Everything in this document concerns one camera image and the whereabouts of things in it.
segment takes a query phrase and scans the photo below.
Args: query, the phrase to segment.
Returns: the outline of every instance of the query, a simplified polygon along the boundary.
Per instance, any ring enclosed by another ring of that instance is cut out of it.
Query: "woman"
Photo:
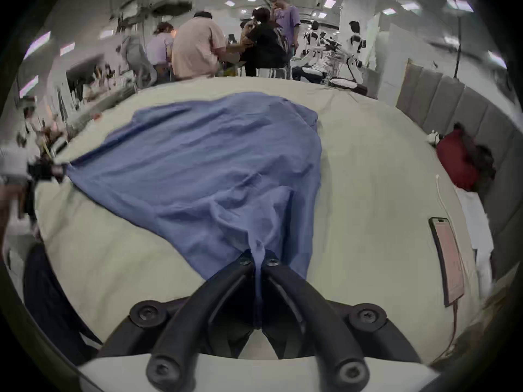
[[[245,75],[256,76],[256,69],[279,69],[287,63],[288,44],[283,30],[270,20],[270,11],[260,7],[253,11],[254,21],[245,24],[242,44],[246,47],[241,60],[245,61]]]
[[[173,45],[173,25],[161,22],[154,31],[153,38],[149,41],[146,48],[147,59],[158,73],[157,84],[171,81],[171,48]]]

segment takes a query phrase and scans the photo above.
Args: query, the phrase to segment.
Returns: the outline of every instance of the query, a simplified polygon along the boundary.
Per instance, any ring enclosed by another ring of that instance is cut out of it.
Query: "hand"
[[[254,42],[252,42],[249,38],[244,37],[244,38],[242,38],[242,45],[245,48],[250,48],[254,45]]]

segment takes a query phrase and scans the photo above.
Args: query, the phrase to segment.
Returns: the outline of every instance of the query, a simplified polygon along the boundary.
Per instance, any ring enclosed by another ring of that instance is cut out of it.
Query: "red bag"
[[[464,190],[471,190],[480,178],[480,172],[474,164],[461,140],[462,129],[454,129],[436,146],[436,153],[448,173],[452,183]]]

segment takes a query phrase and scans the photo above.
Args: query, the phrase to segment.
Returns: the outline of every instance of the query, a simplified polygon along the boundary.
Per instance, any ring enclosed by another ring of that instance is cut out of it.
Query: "pink shirt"
[[[213,50],[225,48],[227,41],[212,19],[194,17],[178,29],[173,41],[173,70],[179,78],[214,74],[218,57]]]

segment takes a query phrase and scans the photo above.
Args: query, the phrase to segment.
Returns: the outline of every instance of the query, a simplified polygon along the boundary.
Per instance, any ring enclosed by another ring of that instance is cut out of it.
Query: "black pants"
[[[306,73],[303,71],[302,67],[294,67],[292,69],[292,78],[296,81],[300,81],[301,77],[305,77],[307,80],[315,84],[320,84],[322,80],[325,78],[324,75]]]
[[[27,310],[51,342],[76,366],[91,360],[96,349],[84,343],[80,333],[100,343],[69,303],[53,273],[42,244],[30,251],[23,274]]]

